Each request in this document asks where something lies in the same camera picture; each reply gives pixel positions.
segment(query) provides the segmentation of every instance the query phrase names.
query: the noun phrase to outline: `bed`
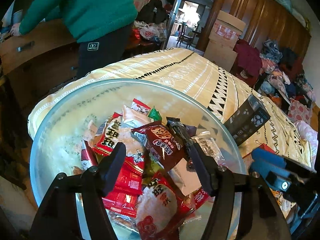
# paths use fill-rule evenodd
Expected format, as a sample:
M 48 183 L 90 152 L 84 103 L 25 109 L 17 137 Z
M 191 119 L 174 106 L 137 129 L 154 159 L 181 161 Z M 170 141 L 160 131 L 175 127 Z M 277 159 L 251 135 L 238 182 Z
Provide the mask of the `bed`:
M 34 139 L 50 109 L 72 91 L 105 79 L 136 78 L 177 89 L 206 106 L 222 123 L 253 93 L 267 109 L 270 120 L 240 147 L 244 157 L 262 143 L 279 155 L 311 166 L 311 150 L 295 125 L 269 99 L 214 63 L 187 49 L 159 50 L 108 65 L 74 81 L 41 100 L 28 118 L 28 131 Z

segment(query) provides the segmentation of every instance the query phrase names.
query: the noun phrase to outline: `person's hand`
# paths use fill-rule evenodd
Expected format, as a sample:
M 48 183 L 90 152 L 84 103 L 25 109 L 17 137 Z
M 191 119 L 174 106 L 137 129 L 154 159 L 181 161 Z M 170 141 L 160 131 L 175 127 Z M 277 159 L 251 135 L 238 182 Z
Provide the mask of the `person's hand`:
M 11 31 L 10 31 L 10 33 L 11 33 L 12 36 L 20 36 L 20 35 L 21 35 L 20 32 L 19 32 L 20 24 L 21 24 L 21 23 L 15 23 L 15 24 L 12 26 Z

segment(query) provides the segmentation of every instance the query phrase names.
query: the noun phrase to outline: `polka dot fabric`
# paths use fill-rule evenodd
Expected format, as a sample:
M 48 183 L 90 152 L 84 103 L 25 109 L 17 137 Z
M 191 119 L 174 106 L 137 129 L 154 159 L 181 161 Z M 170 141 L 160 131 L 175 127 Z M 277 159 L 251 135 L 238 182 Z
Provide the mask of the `polka dot fabric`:
M 310 124 L 310 119 L 312 116 L 312 111 L 301 104 L 299 101 L 290 99 L 291 106 L 289 107 L 288 117 L 292 122 L 296 121 L 305 121 L 307 124 Z

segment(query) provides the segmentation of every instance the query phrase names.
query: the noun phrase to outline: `green candy wrapper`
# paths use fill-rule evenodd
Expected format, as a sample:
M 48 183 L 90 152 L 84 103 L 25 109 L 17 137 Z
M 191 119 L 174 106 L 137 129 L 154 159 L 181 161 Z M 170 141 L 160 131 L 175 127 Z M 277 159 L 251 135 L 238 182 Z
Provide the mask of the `green candy wrapper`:
M 159 112 L 155 109 L 155 107 L 153 106 L 153 108 L 151 109 L 150 113 L 148 114 L 148 117 L 152 118 L 154 121 L 162 121 L 162 117 L 159 114 Z

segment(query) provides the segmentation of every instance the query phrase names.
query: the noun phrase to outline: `screw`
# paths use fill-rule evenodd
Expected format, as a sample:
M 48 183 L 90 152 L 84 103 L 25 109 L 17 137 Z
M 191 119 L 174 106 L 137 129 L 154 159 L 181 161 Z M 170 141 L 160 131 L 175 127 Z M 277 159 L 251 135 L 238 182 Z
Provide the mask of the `screw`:
M 224 171 L 226 171 L 226 170 L 227 170 L 227 167 L 226 167 L 226 166 L 223 166 L 223 165 L 218 166 L 218 171 L 224 172 Z
M 260 174 L 257 173 L 256 171 L 253 171 L 253 172 L 251 173 L 251 175 L 252 175 L 252 177 L 254 177 L 254 178 L 256 178 L 256 179 L 260 177 Z
M 60 173 L 57 175 L 57 179 L 63 179 L 64 177 L 66 177 L 66 174 L 63 173 L 63 172 L 60 172 Z
M 285 181 L 284 183 L 282 183 L 281 187 L 282 189 L 287 189 L 288 183 Z
M 91 166 L 91 167 L 89 168 L 89 171 L 92 172 L 92 173 L 95 173 L 95 172 L 98 171 L 98 167 L 97 167 L 97 166 Z

